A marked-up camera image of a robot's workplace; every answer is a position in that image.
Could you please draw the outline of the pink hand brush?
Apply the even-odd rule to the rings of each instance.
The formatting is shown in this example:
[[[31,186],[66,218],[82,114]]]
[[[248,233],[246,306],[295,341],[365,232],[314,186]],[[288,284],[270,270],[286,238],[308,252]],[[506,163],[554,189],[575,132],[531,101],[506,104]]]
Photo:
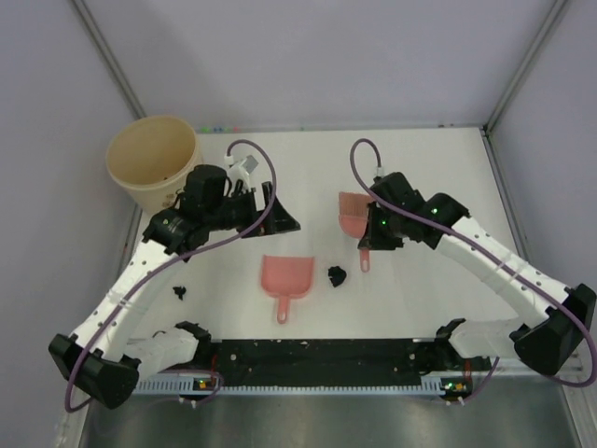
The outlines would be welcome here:
[[[339,224],[344,234],[360,240],[368,224],[368,204],[372,198],[367,194],[341,191],[339,199]]]

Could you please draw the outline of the pink dustpan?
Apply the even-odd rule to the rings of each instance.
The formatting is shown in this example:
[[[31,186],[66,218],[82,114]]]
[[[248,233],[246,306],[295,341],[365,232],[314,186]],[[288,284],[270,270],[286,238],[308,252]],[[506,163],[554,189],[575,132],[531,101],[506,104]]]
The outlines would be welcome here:
[[[315,257],[262,257],[260,286],[276,300],[276,321],[280,325],[287,322],[291,301],[310,292],[314,265]]]

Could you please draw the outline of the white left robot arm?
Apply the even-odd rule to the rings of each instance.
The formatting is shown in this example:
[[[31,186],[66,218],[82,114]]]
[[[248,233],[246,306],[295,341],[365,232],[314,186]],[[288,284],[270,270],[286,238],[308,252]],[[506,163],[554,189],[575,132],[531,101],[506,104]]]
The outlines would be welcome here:
[[[50,355],[69,388],[113,410],[147,377],[176,365],[197,371],[209,364],[210,335],[197,324],[183,321],[138,343],[131,337],[163,289],[165,270],[209,247],[212,232],[236,230],[250,238],[299,231],[271,182],[262,185],[265,209],[257,209],[248,178],[230,180],[224,169],[209,164],[187,175],[174,206],[150,219],[128,266],[97,308],[71,334],[50,342]]]

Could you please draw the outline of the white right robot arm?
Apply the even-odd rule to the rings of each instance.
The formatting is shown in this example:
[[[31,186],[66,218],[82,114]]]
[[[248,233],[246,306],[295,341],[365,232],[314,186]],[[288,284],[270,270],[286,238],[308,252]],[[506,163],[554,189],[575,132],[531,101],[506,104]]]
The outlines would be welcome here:
[[[453,319],[437,331],[435,355],[454,370],[472,357],[516,357],[546,376],[559,372],[590,329],[596,294],[580,284],[569,287],[497,242],[445,193],[423,198],[401,173],[376,178],[368,188],[373,203],[360,244],[393,250],[404,240],[423,243],[457,262],[516,313],[509,320]]]

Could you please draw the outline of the black paper scrap centre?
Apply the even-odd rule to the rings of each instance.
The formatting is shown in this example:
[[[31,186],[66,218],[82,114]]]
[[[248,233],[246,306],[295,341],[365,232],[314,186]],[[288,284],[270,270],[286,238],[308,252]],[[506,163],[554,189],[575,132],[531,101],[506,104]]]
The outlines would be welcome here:
[[[341,266],[331,266],[327,269],[328,280],[334,288],[343,285],[347,276],[347,272]]]

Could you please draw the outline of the black paper scrap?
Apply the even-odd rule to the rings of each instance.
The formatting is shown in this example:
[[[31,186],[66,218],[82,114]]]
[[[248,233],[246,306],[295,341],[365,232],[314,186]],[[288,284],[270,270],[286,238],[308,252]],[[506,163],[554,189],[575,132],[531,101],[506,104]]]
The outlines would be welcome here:
[[[182,301],[186,297],[187,288],[184,286],[175,286],[173,287],[173,292],[177,299]]]
[[[343,285],[347,276],[347,272],[341,266],[331,266],[327,269],[328,280],[334,288]]]

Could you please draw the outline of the black paper scrap left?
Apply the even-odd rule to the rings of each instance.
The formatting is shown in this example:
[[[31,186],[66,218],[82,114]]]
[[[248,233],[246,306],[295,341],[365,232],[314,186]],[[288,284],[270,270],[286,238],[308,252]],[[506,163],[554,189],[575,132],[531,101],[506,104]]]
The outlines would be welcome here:
[[[177,299],[182,301],[186,297],[187,288],[184,286],[175,286],[173,287],[173,292]]]

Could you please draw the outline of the beige capybara bucket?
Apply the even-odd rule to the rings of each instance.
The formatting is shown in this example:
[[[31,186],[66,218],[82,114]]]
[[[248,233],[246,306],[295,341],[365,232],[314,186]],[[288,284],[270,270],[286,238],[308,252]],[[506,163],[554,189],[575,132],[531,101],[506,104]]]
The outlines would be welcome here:
[[[152,216],[174,204],[187,174],[202,163],[199,137],[177,117],[138,119],[112,139],[105,163],[112,179]]]

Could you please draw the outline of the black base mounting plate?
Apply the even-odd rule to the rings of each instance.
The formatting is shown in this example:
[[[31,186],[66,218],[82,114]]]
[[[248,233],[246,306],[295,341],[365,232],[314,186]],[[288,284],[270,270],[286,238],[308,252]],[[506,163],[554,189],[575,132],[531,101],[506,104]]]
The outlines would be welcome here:
[[[444,339],[207,339],[175,371],[217,372],[224,385],[415,385],[432,372],[474,370]]]

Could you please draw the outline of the right aluminium frame post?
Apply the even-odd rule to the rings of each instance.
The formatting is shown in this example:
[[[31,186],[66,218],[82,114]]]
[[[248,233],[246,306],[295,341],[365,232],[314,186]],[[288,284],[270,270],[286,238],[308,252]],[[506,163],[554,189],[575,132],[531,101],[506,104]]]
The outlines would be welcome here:
[[[483,131],[487,136],[497,129],[572,4],[573,1],[570,0],[557,0],[551,3],[545,19],[542,20],[535,36],[524,52],[521,62],[483,126]]]

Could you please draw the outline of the aluminium frame post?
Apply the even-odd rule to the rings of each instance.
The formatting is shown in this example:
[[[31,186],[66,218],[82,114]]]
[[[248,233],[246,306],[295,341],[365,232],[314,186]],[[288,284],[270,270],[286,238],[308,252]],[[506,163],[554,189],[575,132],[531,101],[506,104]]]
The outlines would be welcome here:
[[[487,136],[497,129],[572,4],[573,1],[570,0],[557,0],[551,3],[545,19],[542,20],[535,36],[524,52],[521,62],[483,126],[483,131]]]
[[[68,0],[67,3],[73,9],[84,32],[94,46],[105,70],[115,84],[118,93],[135,119],[142,119],[146,116],[145,108],[142,106],[137,94],[132,88],[117,56],[111,49],[104,33],[97,20],[94,18],[90,7],[83,0]]]

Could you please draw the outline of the left aluminium frame post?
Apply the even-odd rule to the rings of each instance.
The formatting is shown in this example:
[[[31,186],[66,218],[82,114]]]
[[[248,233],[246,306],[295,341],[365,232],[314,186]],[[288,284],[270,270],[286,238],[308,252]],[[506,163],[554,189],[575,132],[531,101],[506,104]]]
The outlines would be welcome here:
[[[83,0],[68,0],[67,3],[73,9],[84,32],[94,46],[105,70],[115,84],[118,93],[135,119],[142,119],[146,116],[145,108],[142,106],[137,94],[132,88],[117,56],[111,49],[104,33],[97,20],[94,18],[90,7]]]

